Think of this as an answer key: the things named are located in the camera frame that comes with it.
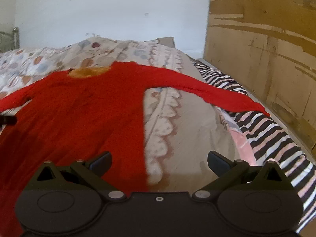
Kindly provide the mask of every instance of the bed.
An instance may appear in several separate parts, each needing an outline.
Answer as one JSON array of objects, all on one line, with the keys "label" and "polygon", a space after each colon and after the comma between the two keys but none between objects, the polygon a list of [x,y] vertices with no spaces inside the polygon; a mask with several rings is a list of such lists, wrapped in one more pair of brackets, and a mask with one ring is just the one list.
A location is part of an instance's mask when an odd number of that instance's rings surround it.
[{"label": "bed", "polygon": [[[172,38],[136,42],[96,36],[60,49],[16,48],[0,54],[0,99],[55,71],[106,67],[114,61],[135,61],[172,69],[218,88],[247,95],[228,75],[196,63],[177,50]],[[315,215],[316,166],[271,119],[253,111],[232,114],[194,94],[173,88],[148,89],[143,107],[145,164],[151,191],[192,193],[215,180],[216,175],[206,163],[208,152],[215,150],[230,160],[241,158],[251,165],[276,160],[294,181],[304,202],[304,216],[298,230]],[[16,114],[19,110],[3,113]],[[264,122],[269,122],[269,126],[266,123],[262,129]]]},{"label": "bed", "polygon": [[0,53],[20,48],[19,28],[15,27],[12,33],[0,31]]}]

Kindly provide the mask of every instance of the shirt sleeve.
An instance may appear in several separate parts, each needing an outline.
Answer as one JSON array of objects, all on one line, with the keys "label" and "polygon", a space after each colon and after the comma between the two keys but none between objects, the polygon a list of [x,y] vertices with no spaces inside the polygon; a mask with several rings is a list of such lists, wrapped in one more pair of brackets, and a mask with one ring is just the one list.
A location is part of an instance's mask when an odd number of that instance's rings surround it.
[{"label": "shirt sleeve", "polygon": [[142,66],[136,63],[132,65],[132,67],[137,76],[142,78],[142,81],[143,79],[145,80],[146,89],[153,87],[172,87],[194,93],[203,98],[205,102],[227,111],[259,111],[268,117],[270,116],[260,103],[254,102],[247,95],[208,85],[193,77],[170,69]]},{"label": "shirt sleeve", "polygon": [[35,95],[42,89],[42,87],[47,86],[50,79],[54,77],[56,73],[57,72],[52,73],[49,76],[44,77],[43,79],[36,81],[29,86],[23,87],[22,89],[19,89],[0,99],[0,112],[22,106],[27,101],[33,99]]}]

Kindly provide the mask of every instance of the pink fabric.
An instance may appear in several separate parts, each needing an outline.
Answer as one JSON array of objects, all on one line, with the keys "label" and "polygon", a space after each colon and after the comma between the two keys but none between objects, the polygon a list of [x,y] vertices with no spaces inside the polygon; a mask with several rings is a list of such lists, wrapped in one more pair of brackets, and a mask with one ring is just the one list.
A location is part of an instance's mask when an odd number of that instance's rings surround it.
[{"label": "pink fabric", "polygon": [[242,160],[247,161],[249,165],[256,166],[256,159],[247,138],[242,133],[237,132],[230,127],[228,127],[228,130],[235,142],[239,157]]}]

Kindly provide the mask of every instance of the wooden panel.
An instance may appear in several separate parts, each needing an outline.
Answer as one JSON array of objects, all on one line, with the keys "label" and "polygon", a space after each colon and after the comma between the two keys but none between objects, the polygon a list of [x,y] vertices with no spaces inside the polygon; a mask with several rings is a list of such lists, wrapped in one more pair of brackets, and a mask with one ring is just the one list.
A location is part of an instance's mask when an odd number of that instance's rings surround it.
[{"label": "wooden panel", "polygon": [[274,111],[316,156],[316,0],[210,0],[204,58]]}]

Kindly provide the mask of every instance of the white wall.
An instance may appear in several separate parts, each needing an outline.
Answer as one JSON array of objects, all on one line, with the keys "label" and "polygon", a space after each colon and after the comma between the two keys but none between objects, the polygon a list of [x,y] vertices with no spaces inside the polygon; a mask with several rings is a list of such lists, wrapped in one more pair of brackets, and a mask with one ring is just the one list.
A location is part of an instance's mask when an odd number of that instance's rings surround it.
[{"label": "white wall", "polygon": [[0,31],[11,33],[15,20],[16,0],[0,0]]},{"label": "white wall", "polygon": [[22,47],[61,47],[92,33],[137,41],[174,36],[178,49],[197,58],[208,6],[209,0],[17,0],[15,24]]}]

